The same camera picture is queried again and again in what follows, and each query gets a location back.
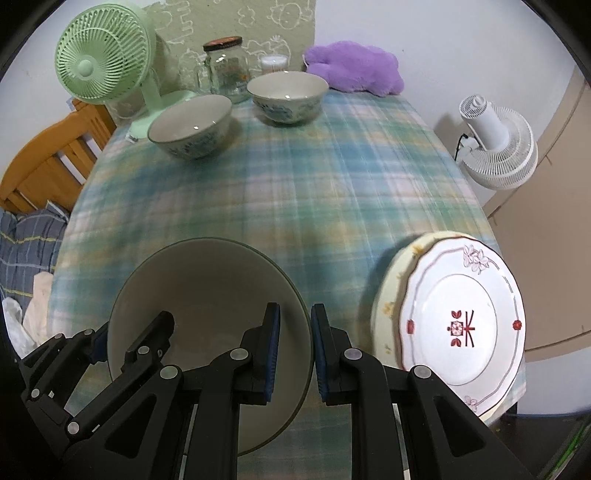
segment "power cord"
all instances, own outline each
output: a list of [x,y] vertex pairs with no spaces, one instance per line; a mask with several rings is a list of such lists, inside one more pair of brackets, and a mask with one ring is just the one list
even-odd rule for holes
[[466,134],[462,134],[462,136],[460,137],[460,140],[457,141],[456,154],[453,156],[454,162],[457,162],[457,154],[460,151],[460,145],[462,144],[462,140],[464,140],[465,138],[470,138],[470,137],[468,137]]

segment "jar lid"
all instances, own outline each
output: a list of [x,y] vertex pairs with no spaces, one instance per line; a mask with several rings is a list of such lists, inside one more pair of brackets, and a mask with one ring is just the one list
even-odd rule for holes
[[223,48],[236,47],[242,45],[242,37],[223,37],[217,40],[208,41],[203,45],[203,51],[215,51]]

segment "white wall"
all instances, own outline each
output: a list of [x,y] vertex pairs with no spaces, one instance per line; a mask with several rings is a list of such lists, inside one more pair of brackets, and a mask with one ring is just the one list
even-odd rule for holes
[[[157,0],[134,0],[140,6]],[[66,0],[25,43],[0,82],[0,177],[19,150],[42,130],[62,120],[70,95],[54,68],[57,41],[68,23],[100,0]]]
[[591,410],[591,347],[525,369],[527,392],[517,404],[520,414],[561,414]]
[[[521,0],[317,0],[316,43],[353,40],[397,55],[403,95],[449,151],[473,93],[513,108],[536,138],[553,117],[574,61]],[[473,187],[482,205],[494,192]]]
[[[0,176],[34,135],[68,114],[69,95],[54,72],[55,45],[76,14],[99,3],[66,0],[0,83]],[[316,43],[337,40],[395,53],[404,96],[450,151],[465,130],[458,104],[476,92],[521,112],[539,137],[574,67],[550,27],[521,0],[317,0]],[[492,196],[475,190],[482,204]]]

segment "beige cabinet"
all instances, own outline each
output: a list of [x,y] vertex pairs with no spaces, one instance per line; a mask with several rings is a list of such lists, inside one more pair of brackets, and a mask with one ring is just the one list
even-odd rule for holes
[[591,346],[589,88],[532,179],[491,225],[524,299],[530,359]]

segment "white cloth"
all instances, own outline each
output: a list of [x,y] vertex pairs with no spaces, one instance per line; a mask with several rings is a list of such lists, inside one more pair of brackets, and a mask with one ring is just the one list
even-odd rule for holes
[[39,345],[49,340],[53,335],[47,324],[47,306],[51,294],[53,275],[40,272],[33,278],[33,299],[22,321],[22,326]]
[[2,301],[4,321],[12,347],[20,358],[25,358],[35,348],[37,343],[21,325],[22,309],[15,299],[5,298]]

